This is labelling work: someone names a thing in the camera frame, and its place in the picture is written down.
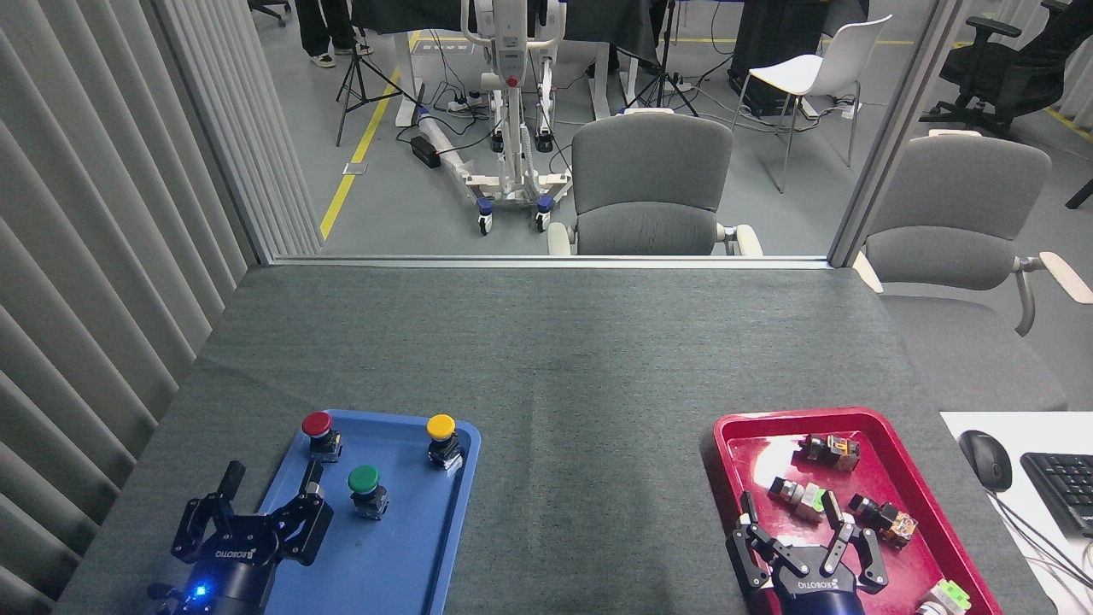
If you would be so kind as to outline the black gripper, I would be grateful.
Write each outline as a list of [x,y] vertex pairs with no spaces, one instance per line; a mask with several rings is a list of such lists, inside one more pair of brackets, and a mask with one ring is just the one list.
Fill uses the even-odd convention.
[[[726,548],[733,561],[738,584],[743,595],[749,595],[751,614],[862,614],[857,580],[863,592],[871,595],[889,584],[874,530],[859,527],[853,515],[844,513],[834,490],[824,490],[821,502],[833,530],[833,539],[820,564],[823,575],[820,570],[809,573],[803,559],[760,527],[754,498],[749,490],[742,490],[740,515],[726,540]],[[857,580],[850,570],[836,570],[848,544],[856,549],[860,564]],[[766,564],[781,563],[789,569],[769,576],[755,563],[754,555]]]
[[[184,506],[171,549],[195,563],[184,586],[184,614],[263,614],[281,559],[309,567],[324,545],[333,519],[320,486],[324,463],[309,460],[298,494],[273,517],[235,517],[231,502],[245,472],[231,460],[216,490]],[[205,537],[208,521],[214,530]]]

